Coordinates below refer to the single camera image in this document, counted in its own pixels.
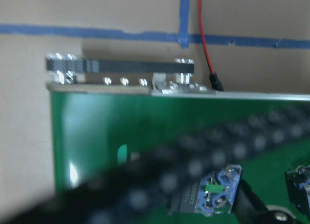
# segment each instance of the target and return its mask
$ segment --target black connector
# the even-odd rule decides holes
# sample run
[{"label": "black connector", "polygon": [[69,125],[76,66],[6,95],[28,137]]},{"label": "black connector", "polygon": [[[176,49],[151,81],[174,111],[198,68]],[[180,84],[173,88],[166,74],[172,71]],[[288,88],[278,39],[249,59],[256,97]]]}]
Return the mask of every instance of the black connector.
[{"label": "black connector", "polygon": [[224,91],[224,88],[222,86],[222,83],[220,82],[219,78],[217,77],[217,74],[210,74],[210,82],[211,82],[211,85],[212,85],[212,88],[214,90],[217,90],[217,91]]},{"label": "black connector", "polygon": [[240,181],[233,212],[240,224],[302,224],[282,210],[269,210],[244,180]]},{"label": "black connector", "polygon": [[310,221],[310,165],[286,172],[285,180],[290,202]]}]

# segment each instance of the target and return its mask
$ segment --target screw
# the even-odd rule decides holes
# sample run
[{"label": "screw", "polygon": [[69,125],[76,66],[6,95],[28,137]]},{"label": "screw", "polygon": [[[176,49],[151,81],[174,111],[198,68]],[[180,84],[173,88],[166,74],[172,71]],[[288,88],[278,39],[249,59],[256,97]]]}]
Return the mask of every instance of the screw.
[{"label": "screw", "polygon": [[120,81],[121,81],[121,84],[124,86],[129,85],[129,80],[126,77],[122,77]]},{"label": "screw", "polygon": [[110,77],[104,77],[103,78],[103,82],[106,84],[106,85],[111,85],[112,84],[112,80]]},{"label": "screw", "polygon": [[140,78],[140,79],[139,79],[139,84],[140,84],[141,86],[147,86],[147,80],[144,79],[144,78]]},{"label": "screw", "polygon": [[226,167],[224,169],[224,175],[228,177],[228,179],[232,180],[235,170],[231,167]]},{"label": "screw", "polygon": [[223,197],[220,197],[215,201],[216,208],[222,208],[226,205],[227,200]]},{"label": "screw", "polygon": [[179,73],[179,74],[175,74],[175,81],[178,84],[188,85],[190,84],[192,77],[193,77],[193,74],[191,73]]},{"label": "screw", "polygon": [[281,222],[285,222],[288,219],[287,215],[283,212],[275,212],[275,218]]},{"label": "screw", "polygon": [[199,86],[199,90],[205,92],[205,91],[207,91],[208,89],[207,89],[206,86],[201,85],[201,86]]},{"label": "screw", "polygon": [[206,199],[204,207],[209,208],[209,209],[213,208],[212,202],[211,202],[211,200],[209,198]]}]

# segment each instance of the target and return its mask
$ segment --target blue painter's tape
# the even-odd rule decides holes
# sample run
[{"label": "blue painter's tape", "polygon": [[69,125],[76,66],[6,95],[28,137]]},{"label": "blue painter's tape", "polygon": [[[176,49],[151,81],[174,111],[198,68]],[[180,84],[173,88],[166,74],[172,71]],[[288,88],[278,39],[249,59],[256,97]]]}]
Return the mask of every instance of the blue painter's tape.
[{"label": "blue painter's tape", "polygon": [[0,33],[26,35],[60,35],[66,37],[123,39],[153,42],[178,42],[178,34],[164,32],[125,33],[122,30],[72,28],[36,25],[0,24]]},{"label": "blue painter's tape", "polygon": [[188,19],[190,0],[180,0],[180,27],[178,42],[182,48],[188,48]]},{"label": "blue painter's tape", "polygon": [[[56,35],[56,36],[77,37],[77,38],[121,39],[121,40],[134,40],[134,41],[170,42],[170,43],[179,42],[178,33],[165,33],[165,32],[125,33],[122,30],[36,26],[36,25],[0,24],[0,33],[25,34],[25,35]],[[207,43],[211,45],[310,49],[310,40],[235,37],[235,36],[223,36],[223,35],[208,35],[206,36],[206,39]],[[187,42],[192,44],[200,44],[202,41],[200,35],[190,34],[188,35]]]},{"label": "blue painter's tape", "polygon": [[[206,36],[206,40],[207,43],[211,45],[310,49],[310,40],[235,37],[222,35],[208,35]],[[188,41],[195,44],[200,44],[202,42],[201,36],[197,34],[189,35]]]}]

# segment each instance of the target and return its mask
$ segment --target cable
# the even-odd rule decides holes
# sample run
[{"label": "cable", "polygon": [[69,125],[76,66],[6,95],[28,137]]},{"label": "cable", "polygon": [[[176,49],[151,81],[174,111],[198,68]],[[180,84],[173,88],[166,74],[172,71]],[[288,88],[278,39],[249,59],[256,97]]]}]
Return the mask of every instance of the cable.
[{"label": "cable", "polygon": [[199,28],[200,28],[200,34],[201,34],[201,40],[202,40],[202,46],[203,46],[205,58],[207,60],[210,74],[214,75],[215,72],[213,70],[213,66],[212,66],[212,63],[209,57],[209,52],[208,52],[207,43],[205,40],[205,35],[204,35],[203,25],[202,25],[202,0],[198,0],[198,19],[199,19]]},{"label": "cable", "polygon": [[310,105],[304,105],[201,129],[5,223],[131,223],[213,170],[309,137],[309,126]]},{"label": "cable", "polygon": [[205,58],[207,60],[207,64],[209,67],[209,71],[210,71],[210,82],[212,85],[212,88],[218,91],[224,91],[224,88],[219,80],[219,78],[217,77],[217,74],[215,73],[211,60],[210,60],[210,56],[209,56],[209,52],[208,52],[208,48],[207,48],[207,43],[205,40],[205,35],[204,35],[204,31],[203,31],[203,24],[202,24],[202,0],[197,0],[198,1],[198,20],[199,20],[199,29],[200,29],[200,34],[201,34],[201,41],[202,41],[202,46],[203,46],[203,51],[204,51],[204,55]]}]

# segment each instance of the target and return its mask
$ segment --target electronic component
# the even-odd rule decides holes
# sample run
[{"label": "electronic component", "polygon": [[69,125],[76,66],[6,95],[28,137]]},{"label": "electronic component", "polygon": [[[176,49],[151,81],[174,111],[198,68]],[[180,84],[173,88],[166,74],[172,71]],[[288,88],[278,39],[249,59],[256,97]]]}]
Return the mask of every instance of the electronic component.
[{"label": "electronic component", "polygon": [[194,73],[194,61],[176,59],[174,62],[143,62],[87,59],[72,54],[48,54],[46,68],[49,72],[66,73]]},{"label": "electronic component", "polygon": [[240,224],[302,224],[284,207],[267,207],[245,180],[241,180],[233,207]]},{"label": "electronic component", "polygon": [[172,197],[170,213],[231,213],[241,174],[242,167],[232,164],[208,174]]},{"label": "electronic component", "polygon": [[199,22],[199,29],[200,29],[200,34],[201,34],[201,41],[202,41],[202,46],[203,46],[203,51],[204,51],[204,55],[205,58],[207,60],[207,64],[208,64],[208,68],[210,71],[210,82],[212,85],[212,88],[214,90],[218,90],[218,91],[224,91],[224,88],[222,86],[222,83],[220,82],[219,78],[217,77],[217,74],[215,73],[215,71],[213,70],[212,67],[212,63],[209,57],[209,53],[208,53],[208,48],[207,48],[207,42],[205,39],[205,35],[204,35],[204,31],[203,31],[203,24],[202,24],[202,0],[197,0],[198,2],[198,22]]},{"label": "electronic component", "polygon": [[290,202],[310,221],[310,165],[285,173]]}]

